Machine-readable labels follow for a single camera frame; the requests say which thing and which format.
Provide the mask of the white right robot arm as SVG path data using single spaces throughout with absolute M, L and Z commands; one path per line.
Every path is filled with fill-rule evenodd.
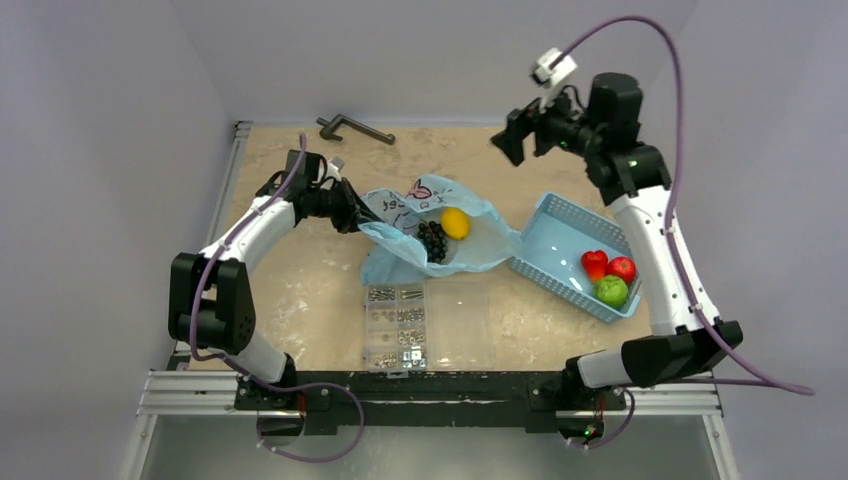
M 560 147 L 584 159 L 588 178 L 623 231 L 650 313 L 650 335 L 568 360 L 564 399 L 584 407 L 605 387 L 649 387 L 711 370 L 741 343 L 743 333 L 738 322 L 722 320 L 686 273 L 691 259 L 683 242 L 669 245 L 679 226 L 668 205 L 673 183 L 661 152 L 638 138 L 643 100 L 638 81 L 621 73 L 596 75 L 588 104 L 577 112 L 565 91 L 566 76 L 531 78 L 542 96 L 512 111 L 493 144 L 515 166 L 524 160 L 528 135 L 535 137 L 537 157 Z

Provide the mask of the light blue plastic basket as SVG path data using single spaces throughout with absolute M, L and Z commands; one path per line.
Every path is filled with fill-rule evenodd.
M 626 301 L 613 308 L 593 295 L 593 284 L 580 263 L 582 255 L 601 250 L 610 257 L 630 256 L 617 223 L 552 192 L 544 194 L 521 232 L 522 246 L 509 266 L 518 275 L 606 324 L 628 318 L 641 300 L 635 279 Z

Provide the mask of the light blue printed plastic bag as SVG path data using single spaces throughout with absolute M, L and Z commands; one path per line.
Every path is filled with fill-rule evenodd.
M 380 188 L 362 200 L 376 215 L 360 225 L 375 243 L 360 268 L 363 284 L 485 272 L 522 246 L 492 203 L 442 176 L 424 174 L 405 193 Z

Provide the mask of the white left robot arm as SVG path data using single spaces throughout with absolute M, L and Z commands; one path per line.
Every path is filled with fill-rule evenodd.
M 297 399 L 293 358 L 257 332 L 250 275 L 301 221 L 326 218 L 340 234 L 376 220 L 350 182 L 344 162 L 291 150 L 283 170 L 257 190 L 245 213 L 219 239 L 171 263 L 168 333 L 196 360 L 221 359 L 259 385 L 272 408 Z

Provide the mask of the dark fake grape bunch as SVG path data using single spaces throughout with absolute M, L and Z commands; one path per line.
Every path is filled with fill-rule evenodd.
M 446 259 L 448 239 L 439 223 L 435 221 L 419 223 L 416 237 L 425 249 L 428 263 L 442 263 Z

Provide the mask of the yellow fake lemon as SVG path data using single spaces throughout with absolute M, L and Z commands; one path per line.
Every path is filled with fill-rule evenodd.
M 471 217 L 459 208 L 445 208 L 440 216 L 440 224 L 445 234 L 457 241 L 466 239 L 471 233 Z

